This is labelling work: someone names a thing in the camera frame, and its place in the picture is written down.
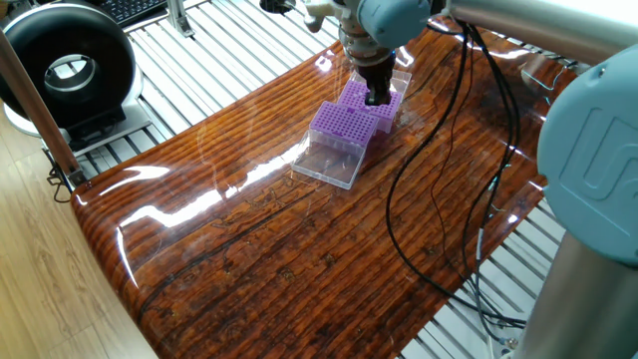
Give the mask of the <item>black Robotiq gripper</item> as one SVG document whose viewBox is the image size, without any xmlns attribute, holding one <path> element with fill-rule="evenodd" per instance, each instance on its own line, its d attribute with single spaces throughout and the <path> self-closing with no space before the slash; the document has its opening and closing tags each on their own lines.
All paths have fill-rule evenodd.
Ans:
<svg viewBox="0 0 638 359">
<path fill-rule="evenodd" d="M 392 95 L 389 89 L 395 63 L 396 53 L 391 52 L 389 57 L 379 64 L 357 67 L 358 74 L 366 81 L 366 85 L 370 90 L 365 97 L 366 106 L 390 104 Z"/>
</svg>

